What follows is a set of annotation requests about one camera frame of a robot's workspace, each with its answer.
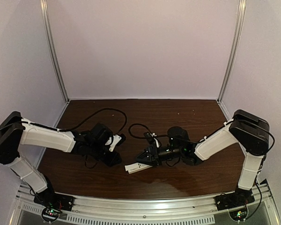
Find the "white remote control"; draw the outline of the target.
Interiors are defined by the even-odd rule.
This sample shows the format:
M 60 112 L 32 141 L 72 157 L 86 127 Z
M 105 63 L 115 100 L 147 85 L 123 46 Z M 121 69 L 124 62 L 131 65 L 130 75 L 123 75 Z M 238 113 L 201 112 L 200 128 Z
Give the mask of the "white remote control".
M 143 170 L 146 170 L 148 168 L 151 168 L 152 166 L 142 164 L 142 163 L 134 163 L 130 165 L 125 165 L 125 171 L 128 172 L 129 174 L 137 173 Z

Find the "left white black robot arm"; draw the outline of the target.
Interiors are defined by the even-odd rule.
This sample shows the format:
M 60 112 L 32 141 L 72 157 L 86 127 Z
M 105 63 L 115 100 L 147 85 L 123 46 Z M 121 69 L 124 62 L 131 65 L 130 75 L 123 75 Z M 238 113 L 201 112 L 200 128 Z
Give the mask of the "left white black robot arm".
M 19 151 L 20 145 L 91 156 L 111 167 L 122 162 L 115 148 L 125 140 L 124 134 L 114 134 L 102 123 L 97 123 L 91 130 L 78 132 L 74 128 L 58 129 L 37 124 L 14 111 L 0 125 L 0 164 L 8 166 L 25 181 L 43 206 L 54 207 L 60 203 L 58 195 L 49 179 Z

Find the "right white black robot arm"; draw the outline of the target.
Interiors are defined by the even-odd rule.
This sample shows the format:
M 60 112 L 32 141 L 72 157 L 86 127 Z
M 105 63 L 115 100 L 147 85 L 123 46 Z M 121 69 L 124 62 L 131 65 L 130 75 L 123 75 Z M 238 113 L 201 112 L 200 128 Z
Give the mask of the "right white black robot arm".
M 217 196 L 217 202 L 244 205 L 254 201 L 251 189 L 267 153 L 274 145 L 274 136 L 265 119 L 239 109 L 221 128 L 198 142 L 192 142 L 188 132 L 179 126 L 169 128 L 165 137 L 169 143 L 161 146 L 157 135 L 150 131 L 144 133 L 143 139 L 149 146 L 137 156 L 136 162 L 160 166 L 163 162 L 179 158 L 187 165 L 200 165 L 229 146 L 239 144 L 245 148 L 246 155 L 237 187 L 226 197 Z

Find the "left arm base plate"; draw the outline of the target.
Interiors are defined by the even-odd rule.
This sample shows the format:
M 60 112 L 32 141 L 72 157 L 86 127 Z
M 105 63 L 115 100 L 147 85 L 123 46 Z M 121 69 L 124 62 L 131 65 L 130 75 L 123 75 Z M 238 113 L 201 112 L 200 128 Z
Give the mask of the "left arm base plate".
M 71 211 L 74 197 L 57 193 L 44 195 L 36 193 L 33 202 L 50 209 Z

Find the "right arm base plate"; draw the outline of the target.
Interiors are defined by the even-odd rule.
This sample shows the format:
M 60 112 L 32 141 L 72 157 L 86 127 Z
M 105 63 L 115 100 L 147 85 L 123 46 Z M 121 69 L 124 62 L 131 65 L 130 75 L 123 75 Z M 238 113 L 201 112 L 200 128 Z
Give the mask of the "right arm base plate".
M 232 192 L 229 194 L 222 193 L 214 197 L 217 210 L 232 209 L 246 204 L 253 203 L 255 198 L 252 191 Z

